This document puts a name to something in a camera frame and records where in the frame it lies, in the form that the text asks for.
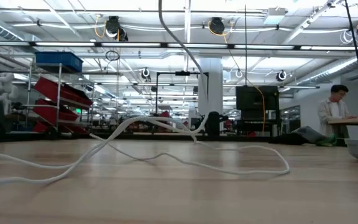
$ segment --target man's dark hair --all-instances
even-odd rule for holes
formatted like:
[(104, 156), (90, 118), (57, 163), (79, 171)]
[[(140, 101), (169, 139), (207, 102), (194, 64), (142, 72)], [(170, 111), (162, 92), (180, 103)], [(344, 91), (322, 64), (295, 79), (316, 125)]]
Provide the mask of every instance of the man's dark hair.
[(337, 93), (341, 90), (345, 91), (346, 93), (349, 92), (349, 89), (344, 85), (333, 85), (333, 87), (331, 87), (331, 93)]

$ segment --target wooden table surface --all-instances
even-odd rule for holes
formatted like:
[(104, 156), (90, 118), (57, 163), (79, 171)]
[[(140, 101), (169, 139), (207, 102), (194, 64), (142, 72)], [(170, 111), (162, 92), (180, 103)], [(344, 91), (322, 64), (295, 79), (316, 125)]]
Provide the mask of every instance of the wooden table surface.
[(329, 124), (358, 124), (358, 118), (350, 118), (350, 119), (335, 119), (330, 122)]
[[(0, 144), (0, 152), (57, 165), (77, 160), (95, 144), (90, 139), (8, 142)], [(283, 169), (277, 156), (261, 149), (217, 152), (185, 141), (114, 145), (139, 157), (170, 152), (225, 168)], [(238, 177), (167, 157), (133, 161), (106, 147), (56, 183), (0, 185), (0, 223), (358, 223), (358, 160), (346, 148), (260, 145), (278, 149), (291, 173)], [(0, 160), (0, 177), (43, 179), (61, 172)]]

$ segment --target blue bin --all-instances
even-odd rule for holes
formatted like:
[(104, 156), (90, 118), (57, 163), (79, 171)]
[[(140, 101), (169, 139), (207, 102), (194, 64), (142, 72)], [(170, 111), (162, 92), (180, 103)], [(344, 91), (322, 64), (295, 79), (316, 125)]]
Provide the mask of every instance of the blue bin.
[(63, 73), (78, 73), (82, 72), (83, 61), (71, 52), (36, 52), (35, 63), (52, 73), (59, 72), (60, 63), (63, 65)]

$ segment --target white robot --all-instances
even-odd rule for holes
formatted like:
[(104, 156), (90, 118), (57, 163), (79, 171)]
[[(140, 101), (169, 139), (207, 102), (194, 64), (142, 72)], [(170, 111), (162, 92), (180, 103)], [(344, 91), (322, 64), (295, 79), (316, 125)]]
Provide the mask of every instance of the white robot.
[(16, 86), (13, 85), (12, 81), (15, 79), (13, 73), (2, 73), (0, 75), (0, 101), (4, 105), (4, 114), (11, 112), (11, 103), (13, 99), (16, 99), (19, 92)]

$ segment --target black monitor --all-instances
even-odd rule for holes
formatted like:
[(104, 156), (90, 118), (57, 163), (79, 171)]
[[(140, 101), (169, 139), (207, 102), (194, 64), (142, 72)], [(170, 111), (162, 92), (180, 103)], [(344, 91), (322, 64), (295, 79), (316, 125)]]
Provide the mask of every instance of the black monitor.
[[(277, 86), (258, 86), (264, 94), (265, 110), (278, 109)], [(260, 92), (253, 86), (236, 87), (236, 108), (241, 111), (262, 110), (263, 101)]]

